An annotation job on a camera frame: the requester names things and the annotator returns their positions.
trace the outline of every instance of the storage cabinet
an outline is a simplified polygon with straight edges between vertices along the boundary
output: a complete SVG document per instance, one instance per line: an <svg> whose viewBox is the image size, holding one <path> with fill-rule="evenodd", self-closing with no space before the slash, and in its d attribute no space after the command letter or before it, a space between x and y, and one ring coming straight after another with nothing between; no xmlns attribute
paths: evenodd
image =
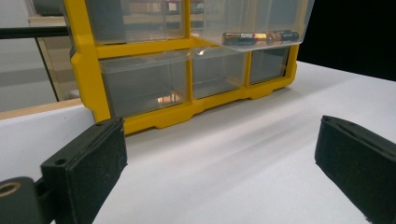
<svg viewBox="0 0 396 224"><path fill-rule="evenodd" d="M164 128L289 85L313 6L311 0L64 3L81 100L97 121L124 117L126 133Z"/></svg>

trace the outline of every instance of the white tabletop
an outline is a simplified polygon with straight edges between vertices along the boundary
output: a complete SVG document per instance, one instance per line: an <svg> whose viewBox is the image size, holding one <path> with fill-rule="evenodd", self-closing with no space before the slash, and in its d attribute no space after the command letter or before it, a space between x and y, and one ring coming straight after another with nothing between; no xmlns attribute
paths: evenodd
<svg viewBox="0 0 396 224"><path fill-rule="evenodd" d="M396 82L298 62L295 81L269 96L127 136L129 164L94 223L368 223L315 164L323 115L396 142ZM81 106L0 120L1 180L37 179L40 162L91 124Z"/></svg>

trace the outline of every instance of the wooden edge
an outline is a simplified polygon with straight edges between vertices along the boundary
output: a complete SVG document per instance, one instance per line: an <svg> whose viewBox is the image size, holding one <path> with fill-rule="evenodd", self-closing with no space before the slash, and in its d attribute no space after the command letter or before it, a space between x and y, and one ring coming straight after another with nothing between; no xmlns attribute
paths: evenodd
<svg viewBox="0 0 396 224"><path fill-rule="evenodd" d="M26 107L26 108L22 108L22 109L17 109L17 110L0 112L0 120L1 119L12 119L12 118L21 117L21 116L37 114L37 113L47 112L47 111L56 110L56 109L62 109L62 108L75 106L75 105L82 105L82 102L79 98L73 99L73 100L56 102L56 103L47 104L47 105L36 105L36 106L30 106L30 107Z"/></svg>

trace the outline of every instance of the gray wall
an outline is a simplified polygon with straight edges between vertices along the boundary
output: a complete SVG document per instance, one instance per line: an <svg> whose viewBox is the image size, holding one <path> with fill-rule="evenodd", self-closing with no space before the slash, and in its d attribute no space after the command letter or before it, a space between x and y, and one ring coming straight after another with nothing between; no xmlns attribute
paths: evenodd
<svg viewBox="0 0 396 224"><path fill-rule="evenodd" d="M1 0L0 28L28 27L23 0ZM0 112L56 102L33 39L0 39Z"/></svg>

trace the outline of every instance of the dark wall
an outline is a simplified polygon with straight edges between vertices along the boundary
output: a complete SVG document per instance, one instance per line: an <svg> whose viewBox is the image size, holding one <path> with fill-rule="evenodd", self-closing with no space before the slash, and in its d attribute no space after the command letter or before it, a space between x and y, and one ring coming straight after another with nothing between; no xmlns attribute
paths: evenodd
<svg viewBox="0 0 396 224"><path fill-rule="evenodd" d="M315 1L298 60L396 81L393 5L388 0Z"/></svg>

